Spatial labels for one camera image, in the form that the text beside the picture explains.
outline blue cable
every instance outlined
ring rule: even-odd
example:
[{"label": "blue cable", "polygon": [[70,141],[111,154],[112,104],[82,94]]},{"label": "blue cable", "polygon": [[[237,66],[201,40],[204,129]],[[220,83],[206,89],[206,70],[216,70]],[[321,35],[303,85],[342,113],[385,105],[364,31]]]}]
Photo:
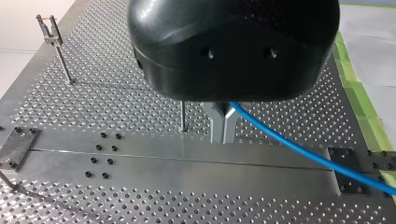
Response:
[{"label": "blue cable", "polygon": [[293,149],[294,151],[300,153],[301,155],[307,157],[308,159],[315,161],[323,166],[329,167],[330,169],[342,174],[346,175],[352,179],[355,179],[362,184],[365,184],[367,186],[370,186],[375,189],[379,189],[381,191],[384,191],[388,194],[391,195],[396,195],[396,188],[393,188],[387,184],[381,183],[377,180],[372,179],[371,177],[367,175],[363,175],[359,172],[353,171],[351,169],[346,168],[345,166],[339,165],[333,161],[329,161],[324,157],[319,156],[316,153],[313,153],[303,147],[300,147],[299,145],[291,142],[289,139],[286,137],[280,135],[279,133],[275,132],[274,130],[268,128],[265,126],[263,123],[259,122],[253,116],[251,116],[247,111],[245,111],[240,104],[237,102],[230,102],[231,106],[235,108],[235,110],[242,115],[243,118],[247,119],[250,123],[254,124],[257,126],[259,129],[261,129],[263,132],[274,138],[276,141],[280,142],[281,144]]}]

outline black screw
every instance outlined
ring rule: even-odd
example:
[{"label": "black screw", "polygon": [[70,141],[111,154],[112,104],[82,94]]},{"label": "black screw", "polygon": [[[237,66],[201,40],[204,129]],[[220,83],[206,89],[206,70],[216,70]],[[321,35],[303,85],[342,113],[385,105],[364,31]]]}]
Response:
[{"label": "black screw", "polygon": [[386,192],[382,192],[382,197],[384,197],[384,198],[388,198],[388,197],[389,197],[389,194],[388,194],[388,193],[386,193]]},{"label": "black screw", "polygon": [[102,178],[108,179],[108,173],[102,173]]},{"label": "black screw", "polygon": [[375,169],[375,168],[378,167],[378,165],[377,165],[375,162],[373,162],[370,166],[371,166],[373,169]]},{"label": "black screw", "polygon": [[87,171],[87,172],[85,172],[85,176],[87,176],[87,177],[91,177],[91,176],[92,176],[92,173],[91,173],[91,172],[89,172],[89,171]]},{"label": "black screw", "polygon": [[11,161],[9,164],[9,167],[11,167],[12,169],[15,169],[17,167],[17,163],[15,161]]}]

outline black plastic housing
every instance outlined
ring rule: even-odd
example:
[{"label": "black plastic housing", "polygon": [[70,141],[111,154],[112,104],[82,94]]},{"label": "black plastic housing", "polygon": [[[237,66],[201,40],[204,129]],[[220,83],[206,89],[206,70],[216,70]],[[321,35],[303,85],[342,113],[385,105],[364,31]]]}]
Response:
[{"label": "black plastic housing", "polygon": [[309,90],[330,54],[337,0],[132,0],[148,84],[189,101],[274,101]]}]

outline metal post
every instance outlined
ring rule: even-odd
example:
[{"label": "metal post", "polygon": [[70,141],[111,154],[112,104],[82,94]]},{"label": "metal post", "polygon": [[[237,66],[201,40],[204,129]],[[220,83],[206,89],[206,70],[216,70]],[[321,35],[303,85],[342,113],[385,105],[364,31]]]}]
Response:
[{"label": "metal post", "polygon": [[180,131],[186,132],[186,102],[180,101]]},{"label": "metal post", "polygon": [[66,67],[66,63],[64,62],[64,56],[61,53],[61,48],[55,47],[55,49],[56,53],[58,54],[59,61],[61,61],[62,68],[64,69],[64,75],[66,76],[68,83],[73,84],[73,79],[70,77],[69,70]]},{"label": "metal post", "polygon": [[11,183],[11,181],[0,171],[0,178],[12,189],[15,189],[17,186]]}]

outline clamp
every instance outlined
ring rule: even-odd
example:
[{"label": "clamp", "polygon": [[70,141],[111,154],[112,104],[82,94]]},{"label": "clamp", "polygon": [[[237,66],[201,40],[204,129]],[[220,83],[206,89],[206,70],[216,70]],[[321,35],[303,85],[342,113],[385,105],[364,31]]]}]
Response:
[{"label": "clamp", "polygon": [[61,45],[63,41],[55,18],[52,15],[49,16],[51,23],[51,33],[47,25],[43,22],[45,19],[42,19],[40,15],[37,15],[35,18],[37,19],[38,25],[40,25],[41,31],[43,32],[45,42],[55,47],[59,61],[61,62],[62,68],[64,69],[64,75],[66,76],[68,84],[73,85],[75,80],[70,77],[69,70],[67,69],[66,62],[64,61],[64,56],[61,53]]},{"label": "clamp", "polygon": [[233,143],[236,122],[241,117],[228,103],[203,102],[202,108],[210,118],[210,142]]}]

